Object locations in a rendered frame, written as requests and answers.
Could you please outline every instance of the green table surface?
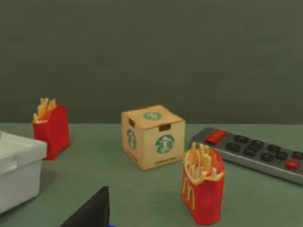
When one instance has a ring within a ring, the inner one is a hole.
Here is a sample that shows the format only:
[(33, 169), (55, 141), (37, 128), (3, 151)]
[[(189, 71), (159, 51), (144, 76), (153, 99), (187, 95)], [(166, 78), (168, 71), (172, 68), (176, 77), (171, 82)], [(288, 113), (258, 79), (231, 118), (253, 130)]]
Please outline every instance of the green table surface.
[[(206, 126), (303, 150), (302, 125), (187, 125), (186, 141)], [(0, 124), (32, 136), (30, 124)], [(182, 163), (141, 171), (121, 149), (119, 124), (71, 124), (72, 145), (44, 161), (41, 192), (1, 215), (1, 227), (58, 227), (102, 186), (110, 190), (110, 222), (116, 227), (194, 227), (181, 201)], [(303, 188), (225, 163), (223, 211), (215, 227), (299, 227)]]

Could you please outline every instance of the mcdonald's logo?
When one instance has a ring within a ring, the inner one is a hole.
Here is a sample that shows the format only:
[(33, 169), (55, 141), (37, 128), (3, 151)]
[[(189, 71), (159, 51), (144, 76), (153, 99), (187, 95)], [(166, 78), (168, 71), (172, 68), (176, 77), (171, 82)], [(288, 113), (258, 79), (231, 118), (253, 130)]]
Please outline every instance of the mcdonald's logo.
[(190, 202), (190, 198), (192, 197), (192, 210), (195, 210), (196, 204), (195, 204), (195, 191), (192, 186), (189, 186), (188, 178), (185, 177), (183, 180), (183, 185), (182, 185), (182, 194), (186, 195), (187, 193), (187, 201)]

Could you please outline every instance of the remote control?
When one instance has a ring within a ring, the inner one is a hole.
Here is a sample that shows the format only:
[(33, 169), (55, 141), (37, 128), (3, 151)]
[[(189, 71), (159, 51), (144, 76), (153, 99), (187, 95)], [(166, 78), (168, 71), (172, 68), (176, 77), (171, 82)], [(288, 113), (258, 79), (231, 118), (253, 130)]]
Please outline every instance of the remote control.
[(223, 160), (303, 185), (303, 153), (260, 140), (205, 128), (191, 142), (215, 148)]

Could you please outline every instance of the brown box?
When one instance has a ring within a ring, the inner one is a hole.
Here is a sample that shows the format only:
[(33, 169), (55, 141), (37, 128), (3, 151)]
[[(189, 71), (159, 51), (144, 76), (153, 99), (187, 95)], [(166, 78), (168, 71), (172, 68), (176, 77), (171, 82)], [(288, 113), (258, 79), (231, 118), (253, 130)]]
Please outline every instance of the brown box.
[(142, 170), (182, 160), (185, 121), (161, 105), (122, 112), (123, 151)]

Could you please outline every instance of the white box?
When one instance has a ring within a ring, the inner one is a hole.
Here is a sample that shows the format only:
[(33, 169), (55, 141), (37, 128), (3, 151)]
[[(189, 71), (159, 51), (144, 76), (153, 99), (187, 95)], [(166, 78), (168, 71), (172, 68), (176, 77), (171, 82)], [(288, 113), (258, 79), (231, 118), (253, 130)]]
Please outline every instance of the white box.
[(0, 213), (39, 194), (45, 142), (0, 131)]
[(185, 120), (161, 105), (122, 112), (123, 151), (142, 169), (182, 160)]

